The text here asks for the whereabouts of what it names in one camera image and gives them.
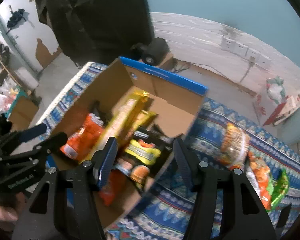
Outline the white wall socket strip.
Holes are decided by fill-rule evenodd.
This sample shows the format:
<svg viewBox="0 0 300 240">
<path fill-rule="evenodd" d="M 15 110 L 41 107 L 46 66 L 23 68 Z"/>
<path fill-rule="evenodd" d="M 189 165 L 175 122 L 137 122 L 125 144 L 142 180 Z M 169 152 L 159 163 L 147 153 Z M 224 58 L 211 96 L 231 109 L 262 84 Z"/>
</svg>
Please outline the white wall socket strip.
<svg viewBox="0 0 300 240">
<path fill-rule="evenodd" d="M 256 49 L 250 48 L 240 42 L 234 41 L 227 37 L 222 37 L 221 48 L 231 52 L 259 67 L 269 70 L 271 67 L 271 59 Z"/>
</svg>

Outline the light blue waste bin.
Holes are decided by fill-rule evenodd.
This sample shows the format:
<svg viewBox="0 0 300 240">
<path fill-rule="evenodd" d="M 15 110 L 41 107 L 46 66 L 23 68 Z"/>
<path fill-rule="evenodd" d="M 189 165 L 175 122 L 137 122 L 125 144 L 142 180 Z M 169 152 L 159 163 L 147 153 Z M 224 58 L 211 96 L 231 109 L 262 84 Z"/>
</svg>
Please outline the light blue waste bin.
<svg viewBox="0 0 300 240">
<path fill-rule="evenodd" d="M 300 107 L 283 122 L 278 138 L 286 145 L 300 142 Z"/>
</svg>

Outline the clear peanut snack bag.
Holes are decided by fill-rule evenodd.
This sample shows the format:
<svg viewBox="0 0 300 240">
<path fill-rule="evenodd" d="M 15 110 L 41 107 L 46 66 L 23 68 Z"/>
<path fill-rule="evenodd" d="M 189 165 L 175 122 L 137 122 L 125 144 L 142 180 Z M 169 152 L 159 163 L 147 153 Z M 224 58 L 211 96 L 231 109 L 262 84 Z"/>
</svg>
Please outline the clear peanut snack bag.
<svg viewBox="0 0 300 240">
<path fill-rule="evenodd" d="M 249 148 L 249 135 L 240 127 L 227 123 L 219 162 L 229 170 L 243 170 Z"/>
</svg>

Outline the small cardboard box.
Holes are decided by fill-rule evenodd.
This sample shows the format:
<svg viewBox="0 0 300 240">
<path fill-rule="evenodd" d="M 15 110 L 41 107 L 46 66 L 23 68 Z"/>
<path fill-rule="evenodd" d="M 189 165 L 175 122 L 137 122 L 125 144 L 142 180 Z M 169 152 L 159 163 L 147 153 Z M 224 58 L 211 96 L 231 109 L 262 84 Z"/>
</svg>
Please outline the small cardboard box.
<svg viewBox="0 0 300 240">
<path fill-rule="evenodd" d="M 160 68 L 163 70 L 170 70 L 173 66 L 174 54 L 168 52 L 164 57 L 157 57 L 156 55 L 146 54 L 139 62 L 145 63 L 147 65 Z"/>
</svg>

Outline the black yellow snack bag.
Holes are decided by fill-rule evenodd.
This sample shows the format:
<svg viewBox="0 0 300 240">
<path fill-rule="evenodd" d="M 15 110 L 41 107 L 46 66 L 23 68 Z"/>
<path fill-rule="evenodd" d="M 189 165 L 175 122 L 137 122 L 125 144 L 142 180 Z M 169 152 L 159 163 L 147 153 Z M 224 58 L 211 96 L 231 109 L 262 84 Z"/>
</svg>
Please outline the black yellow snack bag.
<svg viewBox="0 0 300 240">
<path fill-rule="evenodd" d="M 173 137 L 138 127 L 114 168 L 144 191 L 147 179 L 155 177 L 170 156 L 173 141 Z"/>
</svg>

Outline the orange green snack bag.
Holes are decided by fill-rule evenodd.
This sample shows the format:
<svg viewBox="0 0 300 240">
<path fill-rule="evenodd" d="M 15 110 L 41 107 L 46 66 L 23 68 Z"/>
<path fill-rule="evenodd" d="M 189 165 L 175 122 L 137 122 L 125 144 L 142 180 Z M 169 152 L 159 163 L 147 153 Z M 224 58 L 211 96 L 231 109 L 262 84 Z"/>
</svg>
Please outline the orange green snack bag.
<svg viewBox="0 0 300 240">
<path fill-rule="evenodd" d="M 269 212 L 271 210 L 271 197 L 274 192 L 270 168 L 261 157 L 257 157 L 252 151 L 248 151 L 248 160 L 248 170 L 253 173 L 255 178 L 251 184 L 256 182 L 254 189 L 265 209 Z"/>
</svg>

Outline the cardboard box blue rim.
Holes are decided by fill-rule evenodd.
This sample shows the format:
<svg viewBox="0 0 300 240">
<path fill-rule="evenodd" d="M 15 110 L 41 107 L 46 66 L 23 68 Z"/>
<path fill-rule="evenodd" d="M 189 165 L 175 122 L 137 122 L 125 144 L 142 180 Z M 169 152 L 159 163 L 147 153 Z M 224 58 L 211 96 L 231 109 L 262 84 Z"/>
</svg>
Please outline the cardboard box blue rim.
<svg viewBox="0 0 300 240">
<path fill-rule="evenodd" d="M 95 193 L 101 225 L 107 229 L 127 215 L 173 159 L 173 139 L 193 124 L 208 88 L 166 70 L 125 57 L 108 66 L 87 63 L 43 118 L 47 137 L 78 132 L 94 107 L 111 114 L 103 132 L 89 139 L 86 158 L 100 154 L 110 137 L 118 152 L 103 189 L 115 197 L 105 204 Z"/>
</svg>

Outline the orange black noodle bag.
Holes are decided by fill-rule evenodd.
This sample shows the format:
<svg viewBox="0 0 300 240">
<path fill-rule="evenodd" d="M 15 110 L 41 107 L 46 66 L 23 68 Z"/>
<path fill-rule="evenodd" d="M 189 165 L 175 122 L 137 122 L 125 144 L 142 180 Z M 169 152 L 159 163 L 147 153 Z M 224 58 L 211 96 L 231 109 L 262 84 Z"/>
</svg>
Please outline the orange black noodle bag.
<svg viewBox="0 0 300 240">
<path fill-rule="evenodd" d="M 71 135 L 60 148 L 64 155 L 77 162 L 82 161 L 93 148 L 103 132 L 103 121 L 94 113 L 89 113 L 82 127 Z"/>
</svg>

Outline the black round speaker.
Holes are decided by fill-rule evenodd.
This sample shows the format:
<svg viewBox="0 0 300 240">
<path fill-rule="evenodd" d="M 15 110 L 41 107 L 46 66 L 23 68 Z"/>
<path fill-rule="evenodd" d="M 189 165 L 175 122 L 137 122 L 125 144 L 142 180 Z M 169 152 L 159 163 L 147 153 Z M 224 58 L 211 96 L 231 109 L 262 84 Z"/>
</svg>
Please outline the black round speaker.
<svg viewBox="0 0 300 240">
<path fill-rule="evenodd" d="M 167 42 L 160 37 L 156 37 L 149 45 L 137 43 L 129 51 L 129 58 L 133 60 L 142 60 L 143 63 L 150 66 L 157 66 L 162 63 L 169 52 Z"/>
</svg>

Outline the blue patterned tablecloth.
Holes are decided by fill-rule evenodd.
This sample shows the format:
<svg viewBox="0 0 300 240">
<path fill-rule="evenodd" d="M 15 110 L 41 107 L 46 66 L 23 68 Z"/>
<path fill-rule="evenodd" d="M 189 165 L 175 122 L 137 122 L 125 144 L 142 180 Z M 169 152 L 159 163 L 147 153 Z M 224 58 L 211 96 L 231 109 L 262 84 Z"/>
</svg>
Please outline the blue patterned tablecloth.
<svg viewBox="0 0 300 240">
<path fill-rule="evenodd" d="M 217 168 L 211 152 L 200 148 L 203 139 L 214 142 L 221 131 L 210 126 L 215 121 L 237 124 L 251 136 L 251 144 L 274 168 L 292 174 L 292 192 L 300 197 L 300 157 L 262 128 L 223 105 L 204 97 L 189 130 L 176 138 L 196 154 L 202 172 L 198 191 L 183 182 L 174 157 L 160 178 L 140 202 L 107 229 L 101 225 L 92 184 L 93 168 L 74 168 L 73 195 L 80 239 L 105 239 L 106 232 L 132 239 L 209 239 L 213 229 L 217 191 L 223 190 L 223 210 L 219 239 L 274 239 L 275 229 L 251 183 L 239 168 Z"/>
</svg>

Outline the red white paper bag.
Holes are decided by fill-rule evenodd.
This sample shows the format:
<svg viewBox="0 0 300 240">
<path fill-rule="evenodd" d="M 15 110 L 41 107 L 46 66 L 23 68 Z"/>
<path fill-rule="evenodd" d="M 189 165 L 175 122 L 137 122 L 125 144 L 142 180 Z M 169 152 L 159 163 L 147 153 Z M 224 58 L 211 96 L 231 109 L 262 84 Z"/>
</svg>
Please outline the red white paper bag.
<svg viewBox="0 0 300 240">
<path fill-rule="evenodd" d="M 284 79 L 279 76 L 266 79 L 253 98 L 253 107 L 260 126 L 272 124 L 285 106 L 287 96 L 283 83 Z"/>
</svg>

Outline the white flat package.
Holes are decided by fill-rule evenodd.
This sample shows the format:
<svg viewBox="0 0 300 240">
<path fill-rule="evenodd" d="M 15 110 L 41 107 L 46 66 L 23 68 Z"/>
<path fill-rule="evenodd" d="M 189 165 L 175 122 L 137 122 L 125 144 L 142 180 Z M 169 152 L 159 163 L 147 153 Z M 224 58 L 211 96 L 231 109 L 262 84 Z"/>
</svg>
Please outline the white flat package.
<svg viewBox="0 0 300 240">
<path fill-rule="evenodd" d="M 300 108 L 300 90 L 288 96 L 287 101 L 279 115 L 275 118 L 273 126 L 277 126 L 290 117 L 297 109 Z"/>
</svg>

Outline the red-orange snack bag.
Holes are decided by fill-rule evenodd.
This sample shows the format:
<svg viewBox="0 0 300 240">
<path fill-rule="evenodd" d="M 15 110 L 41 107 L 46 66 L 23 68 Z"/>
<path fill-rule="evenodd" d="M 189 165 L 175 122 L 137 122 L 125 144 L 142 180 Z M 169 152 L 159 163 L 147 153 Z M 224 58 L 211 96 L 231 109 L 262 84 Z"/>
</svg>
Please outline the red-orange snack bag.
<svg viewBox="0 0 300 240">
<path fill-rule="evenodd" d="M 110 206 L 114 199 L 122 192 L 127 177 L 120 170 L 112 170 L 107 184 L 98 193 L 105 206 Z"/>
</svg>

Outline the long yellow snack pack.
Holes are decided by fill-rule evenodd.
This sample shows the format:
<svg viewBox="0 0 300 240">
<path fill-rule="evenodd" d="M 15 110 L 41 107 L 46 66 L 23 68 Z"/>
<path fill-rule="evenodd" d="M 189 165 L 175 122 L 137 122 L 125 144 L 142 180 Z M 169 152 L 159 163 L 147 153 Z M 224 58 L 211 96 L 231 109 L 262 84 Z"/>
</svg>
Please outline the long yellow snack pack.
<svg viewBox="0 0 300 240">
<path fill-rule="evenodd" d="M 143 110 L 148 98 L 149 93 L 144 90 L 136 90 L 129 94 L 81 163 L 91 160 L 96 151 L 102 150 L 105 147 L 110 137 L 115 137 L 119 144 L 132 127 L 139 113 Z"/>
</svg>

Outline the black hanging cloth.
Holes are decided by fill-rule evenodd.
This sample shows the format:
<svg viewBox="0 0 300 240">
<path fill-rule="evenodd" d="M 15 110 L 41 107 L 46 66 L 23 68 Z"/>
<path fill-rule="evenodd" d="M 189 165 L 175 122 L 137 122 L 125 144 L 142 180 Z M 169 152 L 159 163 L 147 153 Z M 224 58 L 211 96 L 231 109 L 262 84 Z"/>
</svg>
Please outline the black hanging cloth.
<svg viewBox="0 0 300 240">
<path fill-rule="evenodd" d="M 154 37 L 147 0 L 35 2 L 40 23 L 52 29 L 62 52 L 76 64 L 110 64 Z"/>
</svg>

